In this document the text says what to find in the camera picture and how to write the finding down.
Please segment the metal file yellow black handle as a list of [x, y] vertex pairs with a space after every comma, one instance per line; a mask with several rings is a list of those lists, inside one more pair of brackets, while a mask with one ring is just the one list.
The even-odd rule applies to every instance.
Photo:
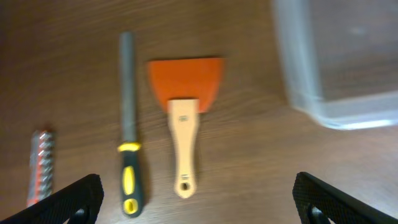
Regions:
[[119, 77], [121, 83], [121, 208], [129, 218], [138, 217], [144, 208], [144, 188], [141, 179], [136, 116], [136, 74], [134, 37], [123, 32], [119, 38]]

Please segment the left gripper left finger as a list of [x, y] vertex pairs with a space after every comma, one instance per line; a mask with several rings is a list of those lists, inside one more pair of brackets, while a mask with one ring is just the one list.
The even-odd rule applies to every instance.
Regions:
[[89, 174], [3, 220], [2, 224], [95, 224], [104, 199], [98, 174]]

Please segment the socket set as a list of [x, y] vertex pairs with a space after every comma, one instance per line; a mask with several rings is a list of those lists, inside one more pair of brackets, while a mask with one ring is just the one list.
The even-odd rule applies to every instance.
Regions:
[[45, 199], [53, 189], [53, 149], [55, 139], [49, 130], [35, 131], [31, 138], [30, 181], [27, 207]]

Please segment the orange scraper wooden handle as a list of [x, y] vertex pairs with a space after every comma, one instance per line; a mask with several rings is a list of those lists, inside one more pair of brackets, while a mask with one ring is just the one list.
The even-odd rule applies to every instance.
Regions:
[[200, 115], [215, 101], [224, 71], [221, 57], [152, 60], [149, 80], [159, 105], [167, 114], [174, 142], [174, 190], [180, 198], [197, 189], [195, 144]]

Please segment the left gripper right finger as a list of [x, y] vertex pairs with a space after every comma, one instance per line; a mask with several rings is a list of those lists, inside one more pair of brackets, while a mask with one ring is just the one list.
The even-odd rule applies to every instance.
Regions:
[[308, 172], [296, 175], [292, 190], [295, 206], [304, 224], [397, 224], [389, 216]]

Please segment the clear plastic container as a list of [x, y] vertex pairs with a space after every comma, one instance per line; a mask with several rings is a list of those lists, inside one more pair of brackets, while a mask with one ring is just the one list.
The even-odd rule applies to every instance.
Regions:
[[340, 130], [397, 124], [397, 1], [275, 0], [290, 104]]

